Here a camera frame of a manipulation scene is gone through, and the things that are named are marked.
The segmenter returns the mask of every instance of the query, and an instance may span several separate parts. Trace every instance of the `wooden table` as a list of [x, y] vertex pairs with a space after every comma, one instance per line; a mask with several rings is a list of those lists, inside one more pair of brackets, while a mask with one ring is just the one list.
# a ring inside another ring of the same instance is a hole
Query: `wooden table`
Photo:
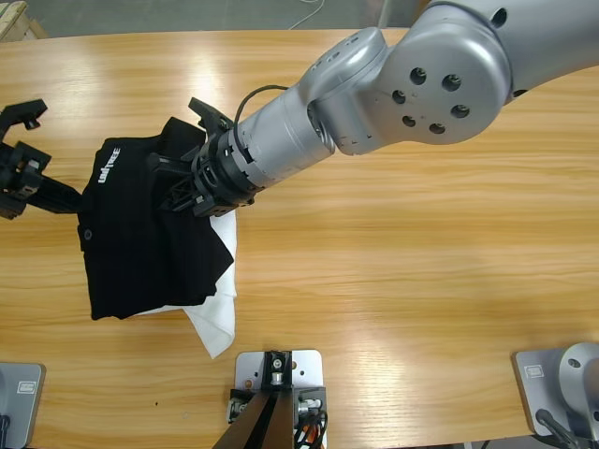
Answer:
[[[104, 138], [232, 116], [345, 31], [167, 33], [0, 46], [14, 130], [82, 189]], [[402, 31], [387, 33], [395, 42]], [[270, 98], [264, 93], [251, 112]], [[331, 448], [530, 433], [510, 355], [599, 340], [599, 70], [524, 95], [478, 138], [341, 154], [239, 212], [237, 338], [210, 360], [180, 311], [92, 322], [76, 218], [0, 221], [0, 359], [48, 368], [33, 445], [211, 447], [243, 351], [318, 349]]]

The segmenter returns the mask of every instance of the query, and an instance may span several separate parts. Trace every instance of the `black cable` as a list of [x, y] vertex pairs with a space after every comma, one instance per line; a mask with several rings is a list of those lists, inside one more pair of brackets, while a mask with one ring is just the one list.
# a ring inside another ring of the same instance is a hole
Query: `black cable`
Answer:
[[277, 84], [269, 84], [268, 86], [258, 87], [256, 90], [250, 92], [247, 96], [245, 96], [245, 98], [243, 98], [243, 100], [240, 103], [240, 106], [237, 108], [237, 113], [235, 114], [235, 121], [233, 122], [233, 138], [235, 139], [235, 144], [237, 145], [237, 148], [239, 149], [239, 151], [241, 152], [241, 155], [245, 159], [245, 162], [247, 162], [248, 164], [250, 162], [252, 162], [254, 159], [252, 159], [252, 155], [247, 151], [247, 148], [245, 148], [241, 145], [240, 134], [239, 134], [239, 123], [240, 123], [241, 113], [243, 112], [243, 108], [245, 108], [245, 104], [248, 101], [250, 101], [250, 99], [254, 95], [259, 94], [264, 91], [271, 90], [271, 89], [279, 89], [281, 91], [286, 91], [288, 88], [285, 86], [279, 86]]
[[325, 438], [325, 432], [327, 431], [327, 426], [329, 425], [329, 414], [327, 411], [322, 410], [318, 414], [318, 425], [320, 426], [320, 435], [318, 435], [318, 438], [314, 439], [310, 449], [320, 449], [320, 446], [322, 445], [322, 441]]

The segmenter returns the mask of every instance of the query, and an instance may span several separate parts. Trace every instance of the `bolt hole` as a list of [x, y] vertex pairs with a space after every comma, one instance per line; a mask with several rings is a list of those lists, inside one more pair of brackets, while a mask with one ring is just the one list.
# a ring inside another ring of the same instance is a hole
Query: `bolt hole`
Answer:
[[402, 91], [393, 91], [391, 96], [393, 97], [393, 101], [395, 101], [398, 105], [405, 103], [405, 94]]
[[507, 21], [507, 11], [504, 7], [497, 9], [497, 12], [493, 14], [493, 17], [490, 20], [490, 22], [493, 24], [495, 28], [500, 28], [504, 26], [505, 21]]
[[427, 80], [427, 72], [422, 67], [416, 67], [410, 72], [410, 80], [419, 86]]
[[404, 115], [402, 117], [402, 122], [403, 124], [405, 124], [406, 126], [413, 128], [414, 126], [416, 126], [416, 120], [414, 120], [414, 117], [410, 117], [409, 115]]
[[441, 85], [446, 91], [457, 91], [461, 86], [461, 78], [458, 75], [452, 73], [451, 75], [447, 75], [445, 78], [443, 78], [443, 81], [441, 81]]
[[470, 108], [464, 105], [456, 105], [451, 109], [451, 115], [457, 119], [463, 119], [470, 113]]
[[429, 126], [429, 130], [433, 134], [443, 134], [446, 131], [446, 128], [440, 123], [433, 123], [431, 126]]

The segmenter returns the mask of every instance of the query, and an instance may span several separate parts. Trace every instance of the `floor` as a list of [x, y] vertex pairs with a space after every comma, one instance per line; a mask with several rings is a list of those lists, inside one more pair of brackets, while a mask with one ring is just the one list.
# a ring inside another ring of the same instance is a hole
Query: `floor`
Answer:
[[[286, 29], [322, 0], [27, 0], [27, 15], [51, 37], [158, 31]], [[385, 0], [324, 0], [299, 29], [378, 23]], [[389, 26], [409, 26], [417, 0], [396, 0]]]

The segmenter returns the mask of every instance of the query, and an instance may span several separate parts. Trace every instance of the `black clamp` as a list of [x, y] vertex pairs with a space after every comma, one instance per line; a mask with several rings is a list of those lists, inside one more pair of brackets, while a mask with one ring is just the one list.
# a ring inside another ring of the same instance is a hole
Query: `black clamp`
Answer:
[[81, 195], [72, 187], [42, 175], [51, 156], [23, 142], [13, 147], [4, 137], [15, 124], [27, 130], [39, 127], [37, 120], [47, 107], [34, 100], [5, 107], [0, 112], [0, 216], [12, 220], [21, 215], [27, 204], [54, 213], [75, 213]]

